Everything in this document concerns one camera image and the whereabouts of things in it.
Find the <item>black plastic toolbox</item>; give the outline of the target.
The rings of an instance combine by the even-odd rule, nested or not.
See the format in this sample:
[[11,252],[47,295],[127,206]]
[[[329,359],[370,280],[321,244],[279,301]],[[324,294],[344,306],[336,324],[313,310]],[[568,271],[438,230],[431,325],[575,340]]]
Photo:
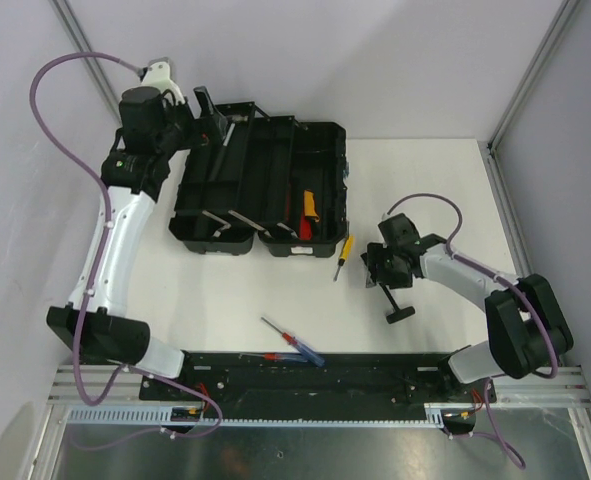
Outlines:
[[[271,116],[250,101],[217,108],[228,120],[249,120],[235,128],[216,181],[208,177],[222,145],[188,154],[170,233],[198,254],[244,255],[260,241],[274,257],[332,257],[348,232],[345,129],[335,122]],[[286,225],[289,183],[294,202]],[[319,235],[310,241],[299,239],[306,189],[314,192],[320,216]]]

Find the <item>red handled pliers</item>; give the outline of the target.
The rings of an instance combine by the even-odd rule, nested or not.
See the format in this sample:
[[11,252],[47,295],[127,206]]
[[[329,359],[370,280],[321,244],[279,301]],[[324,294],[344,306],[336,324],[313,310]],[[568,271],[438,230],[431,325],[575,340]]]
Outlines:
[[320,219],[302,214],[299,223],[299,239],[310,241],[319,235]]

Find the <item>red black handled tool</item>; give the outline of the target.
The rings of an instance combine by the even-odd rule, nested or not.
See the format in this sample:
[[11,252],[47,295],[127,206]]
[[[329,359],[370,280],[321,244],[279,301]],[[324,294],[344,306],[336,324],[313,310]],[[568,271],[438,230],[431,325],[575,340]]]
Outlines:
[[285,205],[285,214],[284,214],[284,221],[283,223],[286,225],[290,225],[293,213],[293,202],[294,202],[294,193],[293,193],[293,184],[289,183],[287,190],[286,190],[286,205]]

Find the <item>yellow utility knife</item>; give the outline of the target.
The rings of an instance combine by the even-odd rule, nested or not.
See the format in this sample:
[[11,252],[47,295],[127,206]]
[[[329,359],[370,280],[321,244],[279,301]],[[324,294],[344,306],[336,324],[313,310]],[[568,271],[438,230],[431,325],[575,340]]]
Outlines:
[[320,222],[320,216],[316,209],[314,192],[306,189],[303,192],[303,213],[304,217],[314,223]]

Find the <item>blue screwdriver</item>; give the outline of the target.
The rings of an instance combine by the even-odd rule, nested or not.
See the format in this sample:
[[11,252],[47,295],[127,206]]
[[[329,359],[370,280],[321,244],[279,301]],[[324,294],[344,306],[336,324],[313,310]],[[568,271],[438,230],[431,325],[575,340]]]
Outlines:
[[243,352],[239,354],[240,357],[251,357],[262,359],[270,362],[296,362],[306,363],[307,360],[301,354],[289,353],[251,353]]
[[283,330],[281,327],[276,325],[271,320],[267,319],[266,317],[261,317],[261,320],[270,326],[273,330],[278,332],[280,336],[292,347],[294,348],[304,359],[309,361],[310,363],[314,364],[317,367],[324,367],[326,362],[324,358],[306,345],[304,342],[296,338],[295,336],[291,335],[287,331]]

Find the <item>claw hammer black handle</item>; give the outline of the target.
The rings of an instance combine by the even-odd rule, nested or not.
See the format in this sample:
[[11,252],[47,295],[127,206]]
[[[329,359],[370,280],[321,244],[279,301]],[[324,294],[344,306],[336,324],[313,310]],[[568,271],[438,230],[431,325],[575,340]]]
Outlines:
[[214,182],[218,178],[218,175],[219,175],[221,168],[223,166],[223,163],[224,163],[224,159],[226,156],[228,145],[232,139],[235,128],[239,124],[246,123],[248,120],[249,120],[249,117],[247,115],[233,115],[230,117],[229,126],[228,126],[228,129],[226,130],[221,149],[219,150],[219,152],[217,154],[217,157],[215,159],[215,162],[213,164],[213,167],[212,167],[209,177],[208,177],[209,182]]

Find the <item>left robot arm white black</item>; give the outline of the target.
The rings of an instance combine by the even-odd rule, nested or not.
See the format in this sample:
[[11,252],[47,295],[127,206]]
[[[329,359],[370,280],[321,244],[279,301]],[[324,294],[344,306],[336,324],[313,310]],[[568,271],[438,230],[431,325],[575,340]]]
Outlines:
[[220,145],[227,123],[204,86],[187,100],[169,87],[140,86],[119,103],[122,125],[101,166],[102,206],[79,281],[63,307],[52,306],[46,322],[79,355],[132,365],[161,376],[172,398],[189,397],[195,374],[183,367],[184,353],[154,338],[144,321],[127,318],[130,277],[144,227],[181,150]]

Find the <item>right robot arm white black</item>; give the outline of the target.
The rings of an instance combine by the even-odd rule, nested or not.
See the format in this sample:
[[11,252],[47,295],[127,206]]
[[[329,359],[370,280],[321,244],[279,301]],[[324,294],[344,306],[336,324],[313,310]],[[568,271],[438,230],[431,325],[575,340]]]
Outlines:
[[487,340],[442,362],[436,388],[444,399],[459,401],[473,382],[486,378],[556,375],[558,359],[574,347],[574,338],[545,277],[493,270],[453,249],[447,238],[421,236],[404,214],[386,217],[378,229],[383,241],[369,243],[362,254],[370,283],[399,290],[432,281],[485,315]]

